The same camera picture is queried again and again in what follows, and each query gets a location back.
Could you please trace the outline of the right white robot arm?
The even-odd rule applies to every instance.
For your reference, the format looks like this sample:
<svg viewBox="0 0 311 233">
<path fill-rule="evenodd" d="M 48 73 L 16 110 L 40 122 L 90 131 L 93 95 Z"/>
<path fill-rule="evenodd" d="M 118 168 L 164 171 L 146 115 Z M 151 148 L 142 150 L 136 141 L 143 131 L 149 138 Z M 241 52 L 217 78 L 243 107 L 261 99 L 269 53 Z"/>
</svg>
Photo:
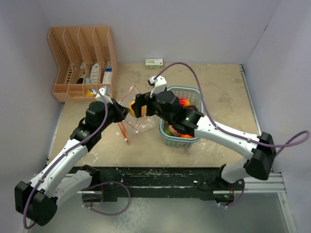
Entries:
<svg viewBox="0 0 311 233">
<path fill-rule="evenodd" d="M 276 157 L 274 141 L 269 133 L 249 134 L 212 123 L 203 113 L 184 108 L 172 91 L 137 94 L 131 105 L 137 118 L 141 117 L 143 106 L 147 116 L 157 115 L 180 134 L 213 141 L 243 156 L 240 161 L 221 167 L 216 178 L 221 190 L 227 190 L 234 182 L 246 177 L 263 181 L 268 179 Z"/>
</svg>

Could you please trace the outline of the pink peach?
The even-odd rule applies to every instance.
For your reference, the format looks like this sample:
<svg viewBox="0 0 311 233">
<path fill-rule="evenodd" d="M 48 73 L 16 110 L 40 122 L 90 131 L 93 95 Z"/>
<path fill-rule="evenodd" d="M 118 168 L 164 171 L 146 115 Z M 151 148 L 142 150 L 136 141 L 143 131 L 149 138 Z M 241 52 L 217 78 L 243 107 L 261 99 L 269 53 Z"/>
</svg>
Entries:
<svg viewBox="0 0 311 233">
<path fill-rule="evenodd" d="M 175 129 L 172 127 L 172 125 L 169 125 L 169 130 L 170 130 L 170 132 L 171 132 L 171 134 L 172 134 L 173 136 L 179 137 L 179 136 L 181 135 L 177 130 L 175 130 Z"/>
</svg>

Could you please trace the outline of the yellow peach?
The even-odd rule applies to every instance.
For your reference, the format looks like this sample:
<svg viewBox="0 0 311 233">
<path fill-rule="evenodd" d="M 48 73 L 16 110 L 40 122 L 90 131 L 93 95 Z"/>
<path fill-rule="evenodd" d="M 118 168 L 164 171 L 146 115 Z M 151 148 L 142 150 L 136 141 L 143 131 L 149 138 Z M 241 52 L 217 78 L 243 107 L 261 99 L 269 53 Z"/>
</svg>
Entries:
<svg viewBox="0 0 311 233">
<path fill-rule="evenodd" d="M 130 102 L 130 104 L 129 104 L 129 109 L 130 109 L 130 115 L 131 115 L 132 117 L 137 118 L 137 115 L 136 115 L 136 113 L 137 113 L 137 108 L 136 108 L 135 103 L 136 103 L 135 100 L 133 100 L 132 102 Z M 147 106 L 146 106 L 146 105 L 145 105 L 145 106 L 142 106 L 142 107 L 141 107 L 141 117 L 144 117 L 144 116 L 146 115 L 146 112 L 147 112 Z"/>
</svg>

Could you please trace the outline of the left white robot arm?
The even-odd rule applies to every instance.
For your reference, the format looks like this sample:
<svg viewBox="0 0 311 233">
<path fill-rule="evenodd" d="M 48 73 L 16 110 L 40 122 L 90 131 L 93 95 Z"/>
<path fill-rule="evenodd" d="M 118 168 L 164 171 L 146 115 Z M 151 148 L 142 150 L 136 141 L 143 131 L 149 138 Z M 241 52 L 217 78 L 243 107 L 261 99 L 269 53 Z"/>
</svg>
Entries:
<svg viewBox="0 0 311 233">
<path fill-rule="evenodd" d="M 15 207 L 23 215 L 25 229 L 46 225 L 58 207 L 78 191 L 99 187 L 100 171 L 88 165 L 71 178 L 64 178 L 101 140 L 102 131 L 112 123 L 122 122 L 129 111 L 115 100 L 92 102 L 59 154 L 29 182 L 20 181 L 15 186 Z"/>
</svg>

